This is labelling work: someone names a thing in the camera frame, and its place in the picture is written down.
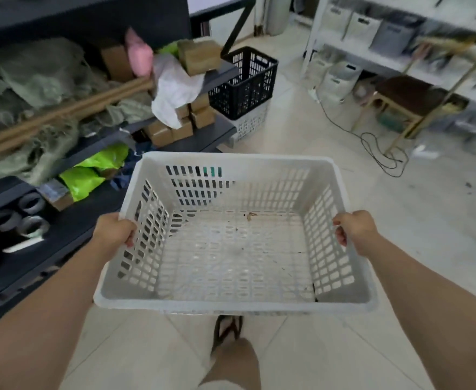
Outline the person's right hand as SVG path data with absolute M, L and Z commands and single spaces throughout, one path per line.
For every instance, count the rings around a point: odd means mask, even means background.
M 375 221 L 368 211 L 344 212 L 336 216 L 349 216 L 347 246 L 352 245 L 357 254 L 365 258 L 370 258 L 378 251 L 382 236 L 378 232 Z

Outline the person's left hand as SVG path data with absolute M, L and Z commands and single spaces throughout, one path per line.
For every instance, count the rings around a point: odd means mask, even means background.
M 91 245 L 94 252 L 104 262 L 113 259 L 119 249 L 127 248 L 122 241 L 123 227 L 137 227 L 137 224 L 134 221 L 120 218 L 118 212 L 105 214 L 98 218 L 92 234 Z

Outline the white plastic basket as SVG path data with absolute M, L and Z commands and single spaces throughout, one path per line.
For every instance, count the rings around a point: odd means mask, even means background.
M 93 300 L 165 314 L 371 311 L 369 263 L 332 224 L 349 210 L 329 157 L 145 153 L 119 212 L 137 225 L 133 245 L 104 267 Z

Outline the person's left forearm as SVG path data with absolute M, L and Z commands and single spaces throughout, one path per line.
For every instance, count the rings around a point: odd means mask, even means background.
M 0 319 L 0 390 L 58 390 L 102 269 L 119 246 L 92 239 Z

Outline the person's right forearm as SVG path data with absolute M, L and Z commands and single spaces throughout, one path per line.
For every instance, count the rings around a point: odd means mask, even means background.
M 476 296 L 377 232 L 356 236 L 436 390 L 476 390 Z

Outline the neon green plastic bag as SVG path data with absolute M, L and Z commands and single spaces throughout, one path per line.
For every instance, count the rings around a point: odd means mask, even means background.
M 130 148 L 126 144 L 119 142 L 104 148 L 74 167 L 117 170 L 123 167 L 129 152 Z
M 64 182 L 74 203 L 87 198 L 93 190 L 106 181 L 95 170 L 87 167 L 69 168 L 60 173 L 59 178 Z

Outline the grey tape roll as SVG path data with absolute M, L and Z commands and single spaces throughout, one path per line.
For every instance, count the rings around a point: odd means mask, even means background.
M 21 223 L 21 215 L 12 209 L 0 209 L 0 233 L 16 229 Z
M 39 238 L 44 236 L 50 228 L 50 224 L 41 216 L 27 216 L 16 227 L 18 235 L 27 238 Z
M 18 208 L 27 215 L 36 215 L 46 206 L 46 200 L 37 191 L 22 196 L 18 201 Z

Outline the small white adapter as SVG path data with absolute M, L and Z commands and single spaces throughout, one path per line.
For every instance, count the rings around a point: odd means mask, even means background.
M 428 147 L 424 144 L 419 144 L 415 146 L 410 154 L 413 158 L 421 158 L 424 160 L 436 160 L 439 158 L 441 153 L 437 150 L 431 150 L 431 147 Z

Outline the stack of small brown boxes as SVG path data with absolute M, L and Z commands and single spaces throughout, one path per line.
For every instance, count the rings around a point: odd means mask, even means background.
M 215 123 L 215 111 L 210 106 L 209 94 L 200 94 L 196 99 L 175 110 L 179 128 L 172 128 L 156 119 L 143 128 L 144 134 L 157 148 L 163 148 L 185 138 L 194 136 L 194 132 L 205 130 Z

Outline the dark sandal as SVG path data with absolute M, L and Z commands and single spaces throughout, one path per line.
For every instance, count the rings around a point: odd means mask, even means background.
M 243 322 L 243 315 L 218 315 L 213 330 L 213 341 L 210 352 L 211 358 L 214 356 L 217 348 L 219 348 L 230 335 L 234 337 L 234 340 L 238 340 L 241 337 Z

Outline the long cardboard tube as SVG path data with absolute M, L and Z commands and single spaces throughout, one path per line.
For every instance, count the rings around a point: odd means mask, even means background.
M 18 148 L 20 145 L 22 145 L 25 141 L 27 141 L 28 139 L 30 139 L 31 137 L 35 136 L 36 134 L 39 133 L 39 131 L 45 127 L 45 126 L 49 126 L 49 125 L 52 125 L 52 124 L 57 124 L 57 126 L 59 128 L 61 128 L 66 121 L 68 120 L 73 120 L 73 121 L 80 121 L 84 118 L 79 118 L 79 117 L 64 117 L 62 119 L 56 119 L 52 122 L 49 122 L 48 124 L 46 125 L 43 125 L 40 129 L 36 129 L 35 131 L 33 132 L 28 132 L 28 133 L 23 133 L 22 135 L 18 135 L 18 136 L 15 136 L 13 137 L 12 139 L 9 139 L 7 141 L 4 141 L 2 143 L 0 143 L 0 154 L 2 153 L 5 153 L 7 151 L 10 151 L 10 150 L 13 150 L 15 148 Z
M 52 110 L 28 118 L 4 131 L 0 131 L 0 143 L 23 133 L 33 132 L 56 119 L 64 117 L 85 118 L 135 93 L 149 91 L 155 87 L 153 77 L 139 77 L 116 88 L 86 97 L 85 99 L 59 104 Z

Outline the white plastic crate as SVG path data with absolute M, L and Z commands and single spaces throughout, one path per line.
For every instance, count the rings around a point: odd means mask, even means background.
M 228 138 L 226 145 L 229 148 L 234 148 L 234 146 L 243 138 L 254 134 L 261 127 L 263 127 L 265 120 L 267 119 L 270 104 L 271 100 L 268 100 L 267 102 L 249 111 L 239 119 L 235 121 L 229 121 L 236 128 L 236 133 Z

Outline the wooden stool with dark seat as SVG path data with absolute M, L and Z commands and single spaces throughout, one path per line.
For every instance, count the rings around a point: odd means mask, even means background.
M 411 77 L 408 72 L 419 60 L 425 58 L 429 51 L 439 50 L 449 56 L 467 60 L 471 66 L 462 77 L 458 78 L 448 90 Z M 469 100 L 456 92 L 476 72 L 476 43 L 460 41 L 446 37 L 422 36 L 418 39 L 418 47 L 413 52 L 410 63 L 401 75 L 388 78 L 378 83 L 374 93 L 367 100 L 358 119 L 354 122 L 354 132 L 365 117 L 366 111 L 375 103 L 380 102 L 381 111 L 396 110 L 405 116 L 407 125 L 397 138 L 384 151 L 388 156 L 402 139 L 414 138 L 425 129 L 435 118 L 444 114 L 455 114 L 464 109 Z

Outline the white plastic bag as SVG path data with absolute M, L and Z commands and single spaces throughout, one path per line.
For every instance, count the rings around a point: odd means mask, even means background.
M 154 56 L 153 72 L 156 82 L 156 95 L 151 102 L 153 116 L 171 129 L 180 129 L 182 124 L 176 110 L 198 97 L 205 74 L 189 76 L 179 60 L 169 53 Z

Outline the person's leg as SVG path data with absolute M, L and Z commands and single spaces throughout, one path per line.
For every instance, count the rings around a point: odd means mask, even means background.
M 196 390 L 261 390 L 258 356 L 252 343 L 240 338 L 219 346 L 214 363 Z

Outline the pile of green woven sacks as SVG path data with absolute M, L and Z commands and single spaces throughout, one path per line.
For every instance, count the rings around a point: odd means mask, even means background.
M 59 104 L 124 84 L 110 80 L 99 52 L 114 44 L 123 45 L 112 39 L 76 43 L 54 37 L 0 48 L 0 131 Z M 18 148 L 0 154 L 0 180 L 41 185 L 81 141 L 152 118 L 153 90 L 133 94 L 80 121 L 68 120 L 61 128 L 43 127 Z

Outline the black plastic crate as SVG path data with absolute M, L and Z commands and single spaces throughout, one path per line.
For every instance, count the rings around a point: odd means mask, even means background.
M 238 68 L 235 78 L 209 91 L 210 106 L 235 121 L 273 96 L 279 61 L 250 46 L 223 58 Z

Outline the plain brown cardboard box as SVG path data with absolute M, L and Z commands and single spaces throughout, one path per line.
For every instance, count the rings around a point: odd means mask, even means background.
M 121 44 L 99 48 L 102 61 L 107 69 L 110 80 L 126 83 L 134 79 L 126 49 Z

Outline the white metal shelf unit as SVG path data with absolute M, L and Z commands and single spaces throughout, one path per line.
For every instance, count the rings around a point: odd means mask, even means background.
M 476 103 L 476 0 L 318 0 L 302 74 L 321 46 Z

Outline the pink plastic bag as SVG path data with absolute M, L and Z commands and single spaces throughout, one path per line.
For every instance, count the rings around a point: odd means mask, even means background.
M 133 74 L 136 77 L 151 77 L 154 60 L 152 48 L 131 27 L 125 33 L 124 44 Z

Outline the large brown wrapped box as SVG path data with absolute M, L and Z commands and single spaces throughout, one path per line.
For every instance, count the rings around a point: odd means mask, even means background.
M 221 46 L 214 40 L 179 40 L 179 61 L 190 77 L 218 70 L 221 66 Z

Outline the row of white storage bags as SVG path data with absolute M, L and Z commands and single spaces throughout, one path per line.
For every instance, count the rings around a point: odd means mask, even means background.
M 343 55 L 365 69 L 403 73 L 423 19 L 365 0 L 319 0 L 302 73 L 318 51 Z

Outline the grey round bin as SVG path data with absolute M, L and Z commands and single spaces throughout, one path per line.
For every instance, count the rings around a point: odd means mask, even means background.
M 265 0 L 264 29 L 269 36 L 281 35 L 287 28 L 293 0 Z

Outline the dark metal shelf unit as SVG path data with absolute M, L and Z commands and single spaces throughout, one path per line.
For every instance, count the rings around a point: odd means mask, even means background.
M 71 39 L 92 37 L 122 39 L 132 27 L 154 49 L 174 40 L 200 34 L 202 22 L 208 22 L 241 8 L 245 16 L 255 0 L 202 0 L 196 12 L 189 12 L 188 0 L 31 0 L 9 1 L 0 5 L 0 46 L 23 40 L 65 36 Z M 146 126 L 139 122 L 125 126 L 133 133 Z M 66 168 L 80 163 L 95 151 L 123 139 L 125 131 L 101 133 L 79 142 L 76 149 L 59 165 Z M 223 117 L 194 137 L 166 146 L 166 150 L 211 152 L 234 128 Z M 0 180 L 0 208 L 15 203 L 33 188 L 15 179 Z M 3 253 L 7 236 L 0 235 L 0 318 L 26 297 L 35 287 L 24 286 L 41 272 L 58 264 L 93 232 L 97 217 L 114 212 L 124 200 L 125 190 L 115 190 L 104 182 L 91 196 L 63 212 L 51 214 L 51 228 L 44 240 L 17 253 Z

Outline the black metal table frame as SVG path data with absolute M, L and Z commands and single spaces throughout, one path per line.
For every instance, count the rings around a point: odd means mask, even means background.
M 191 38 L 213 37 L 224 58 L 254 14 L 256 0 L 187 0 L 187 5 Z

